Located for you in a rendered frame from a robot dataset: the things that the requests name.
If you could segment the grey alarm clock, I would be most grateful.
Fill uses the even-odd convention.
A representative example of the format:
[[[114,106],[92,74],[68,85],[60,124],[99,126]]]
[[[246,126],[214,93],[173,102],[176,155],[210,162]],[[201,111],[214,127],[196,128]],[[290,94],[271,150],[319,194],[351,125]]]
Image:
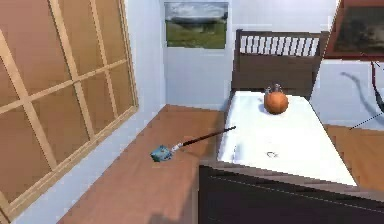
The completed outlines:
[[[273,92],[282,92],[282,87],[280,84],[273,84],[271,86],[268,86],[266,89],[265,89],[265,93],[266,94],[270,94],[270,93],[273,93]]]

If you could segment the orange basketball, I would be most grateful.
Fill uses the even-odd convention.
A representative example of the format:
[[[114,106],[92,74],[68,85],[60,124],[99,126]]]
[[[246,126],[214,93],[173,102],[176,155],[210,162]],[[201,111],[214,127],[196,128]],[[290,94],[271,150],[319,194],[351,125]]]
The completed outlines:
[[[282,92],[271,92],[264,96],[264,108],[273,115],[284,113],[289,105],[288,97]]]

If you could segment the dark wooden bed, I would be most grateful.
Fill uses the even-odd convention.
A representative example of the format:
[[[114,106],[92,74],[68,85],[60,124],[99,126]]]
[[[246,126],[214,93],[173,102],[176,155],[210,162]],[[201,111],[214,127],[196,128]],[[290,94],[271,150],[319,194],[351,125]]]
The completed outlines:
[[[384,192],[357,185],[309,102],[326,36],[237,30],[235,129],[199,166],[198,224],[384,224]],[[289,101],[277,115],[264,108],[275,83]]]

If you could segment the wooden framed window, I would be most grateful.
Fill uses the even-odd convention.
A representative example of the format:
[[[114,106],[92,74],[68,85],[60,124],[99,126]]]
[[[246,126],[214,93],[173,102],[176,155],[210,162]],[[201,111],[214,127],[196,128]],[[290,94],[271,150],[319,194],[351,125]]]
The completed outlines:
[[[0,0],[0,224],[137,109],[123,0]]]

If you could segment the red framed dark picture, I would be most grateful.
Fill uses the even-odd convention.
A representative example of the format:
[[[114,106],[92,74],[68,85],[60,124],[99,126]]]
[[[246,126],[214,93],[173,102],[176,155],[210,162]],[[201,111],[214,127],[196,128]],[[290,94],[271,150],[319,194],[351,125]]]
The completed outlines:
[[[384,62],[384,0],[339,0],[324,58]]]

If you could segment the landscape wall picture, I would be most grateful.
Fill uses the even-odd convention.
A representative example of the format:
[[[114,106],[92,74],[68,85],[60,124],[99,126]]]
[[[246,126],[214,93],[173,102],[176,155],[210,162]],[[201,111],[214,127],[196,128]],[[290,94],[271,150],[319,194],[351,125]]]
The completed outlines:
[[[224,49],[228,2],[165,2],[168,47]]]

